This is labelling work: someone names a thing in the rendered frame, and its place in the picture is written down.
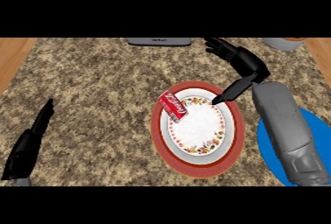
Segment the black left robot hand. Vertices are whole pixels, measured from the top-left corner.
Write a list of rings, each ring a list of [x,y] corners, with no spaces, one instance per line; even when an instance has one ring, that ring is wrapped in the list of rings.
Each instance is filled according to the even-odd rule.
[[[15,147],[5,163],[2,180],[26,179],[30,177],[37,163],[42,138],[46,134],[54,114],[54,99],[49,99],[37,114],[33,127],[23,132],[15,142]]]

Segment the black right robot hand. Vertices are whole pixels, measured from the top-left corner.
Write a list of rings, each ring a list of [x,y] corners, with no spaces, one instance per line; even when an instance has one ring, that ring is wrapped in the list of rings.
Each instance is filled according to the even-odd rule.
[[[256,83],[262,83],[271,72],[261,58],[241,46],[234,46],[221,38],[206,38],[206,52],[215,54],[232,66],[241,79],[222,91],[213,98],[212,104],[232,102],[244,93],[249,87]]]

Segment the red soda can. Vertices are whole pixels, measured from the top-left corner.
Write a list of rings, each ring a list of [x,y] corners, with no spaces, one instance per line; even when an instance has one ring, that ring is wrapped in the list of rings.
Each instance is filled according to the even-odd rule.
[[[184,119],[184,117],[190,114],[188,109],[184,107],[184,104],[176,97],[176,95],[166,91],[160,98],[160,105],[163,106],[163,109],[166,110],[170,119],[179,123]]]

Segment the white floral rimmed plate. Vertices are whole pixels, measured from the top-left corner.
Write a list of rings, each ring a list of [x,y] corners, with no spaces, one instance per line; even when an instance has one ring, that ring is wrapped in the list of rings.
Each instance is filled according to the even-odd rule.
[[[176,94],[188,115],[176,123],[167,112],[160,115],[160,133],[178,159],[207,165],[224,158],[234,144],[234,113],[225,102],[213,105],[212,90],[188,88]]]

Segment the blue round plate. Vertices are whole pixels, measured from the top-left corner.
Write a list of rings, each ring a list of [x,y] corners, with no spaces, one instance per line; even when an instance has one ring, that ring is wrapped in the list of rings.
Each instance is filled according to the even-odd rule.
[[[314,134],[317,153],[323,159],[331,178],[331,127],[311,111],[303,108],[300,109],[300,111],[303,113]],[[259,120],[256,140],[259,144],[259,151],[262,153],[264,161],[266,163],[269,171],[286,186],[295,186],[295,184],[287,179],[286,170],[275,155],[275,149],[266,133],[264,120]]]

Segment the grey round pot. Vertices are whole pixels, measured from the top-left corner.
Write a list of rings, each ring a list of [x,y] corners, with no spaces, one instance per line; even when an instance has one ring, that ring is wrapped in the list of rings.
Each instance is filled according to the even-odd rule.
[[[306,41],[306,38],[264,38],[264,42],[281,51],[293,51]]]

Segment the grey flat appliance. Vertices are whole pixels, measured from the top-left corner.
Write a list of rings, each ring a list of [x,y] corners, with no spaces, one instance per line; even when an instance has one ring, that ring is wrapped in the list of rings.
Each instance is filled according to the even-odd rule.
[[[191,38],[128,38],[133,46],[188,46]]]

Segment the red round placemat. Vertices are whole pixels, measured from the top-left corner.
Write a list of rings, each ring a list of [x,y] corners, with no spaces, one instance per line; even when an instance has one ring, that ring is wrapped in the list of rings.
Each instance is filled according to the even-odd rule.
[[[156,151],[160,153],[160,157],[170,168],[181,174],[197,179],[206,179],[224,174],[232,168],[243,152],[246,136],[244,118],[235,102],[230,101],[227,106],[231,110],[234,119],[234,140],[231,141],[231,147],[225,153],[225,156],[212,164],[190,164],[172,153],[170,147],[165,142],[165,137],[162,136],[163,107],[159,102],[156,102],[153,109],[150,134],[153,137]]]

